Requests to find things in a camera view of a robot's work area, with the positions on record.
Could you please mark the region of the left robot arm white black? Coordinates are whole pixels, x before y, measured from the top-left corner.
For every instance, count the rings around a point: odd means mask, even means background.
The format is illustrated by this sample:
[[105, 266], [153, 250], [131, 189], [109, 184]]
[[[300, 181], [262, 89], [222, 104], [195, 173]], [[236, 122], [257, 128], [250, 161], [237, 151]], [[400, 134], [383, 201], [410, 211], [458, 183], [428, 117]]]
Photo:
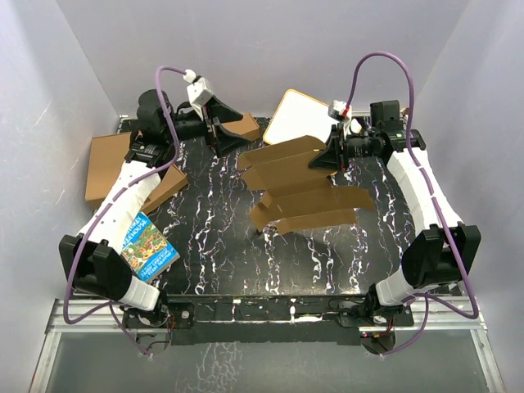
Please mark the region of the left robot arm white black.
[[140, 309], [149, 325], [159, 327], [169, 306], [159, 290], [134, 273], [122, 255], [124, 238], [146, 199], [174, 163], [182, 140], [203, 138], [216, 156], [247, 144], [247, 138], [224, 124], [242, 120], [242, 113], [204, 93], [173, 107], [167, 94], [150, 89], [138, 99], [137, 119], [120, 173], [93, 217], [76, 235], [58, 246], [67, 278], [66, 289], [101, 296]]

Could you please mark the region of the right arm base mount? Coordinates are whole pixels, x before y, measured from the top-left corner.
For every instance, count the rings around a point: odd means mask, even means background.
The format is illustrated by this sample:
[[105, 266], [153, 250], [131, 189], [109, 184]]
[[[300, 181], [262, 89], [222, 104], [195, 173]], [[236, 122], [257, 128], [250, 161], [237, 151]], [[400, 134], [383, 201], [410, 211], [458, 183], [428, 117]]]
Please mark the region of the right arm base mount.
[[366, 295], [359, 301], [349, 297], [339, 301], [334, 310], [337, 322], [345, 328], [377, 326], [388, 328], [412, 327], [414, 325], [411, 309], [403, 305], [381, 305], [376, 285], [369, 287]]

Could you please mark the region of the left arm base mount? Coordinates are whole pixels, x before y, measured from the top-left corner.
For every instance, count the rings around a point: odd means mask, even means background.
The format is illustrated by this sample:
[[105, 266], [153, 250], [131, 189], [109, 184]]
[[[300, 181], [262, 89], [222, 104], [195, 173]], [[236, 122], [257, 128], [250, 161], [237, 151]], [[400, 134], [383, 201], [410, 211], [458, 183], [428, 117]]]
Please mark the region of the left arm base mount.
[[153, 311], [145, 311], [121, 305], [126, 328], [189, 329], [194, 324], [192, 303], [168, 303], [157, 305]]

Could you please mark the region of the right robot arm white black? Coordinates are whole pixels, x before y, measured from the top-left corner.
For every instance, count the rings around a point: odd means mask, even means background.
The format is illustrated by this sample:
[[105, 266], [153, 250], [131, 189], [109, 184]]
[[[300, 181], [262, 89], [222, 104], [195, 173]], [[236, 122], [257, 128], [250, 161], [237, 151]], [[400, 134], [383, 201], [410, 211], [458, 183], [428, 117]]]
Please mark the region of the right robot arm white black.
[[364, 306], [366, 318], [382, 325], [408, 298], [467, 277], [481, 234], [451, 208], [431, 171], [422, 135], [407, 129], [397, 101], [371, 104], [368, 123], [340, 101], [332, 102], [328, 114], [336, 123], [309, 167], [346, 169], [352, 159], [376, 157], [399, 185], [413, 219], [416, 237], [400, 267], [370, 289]]

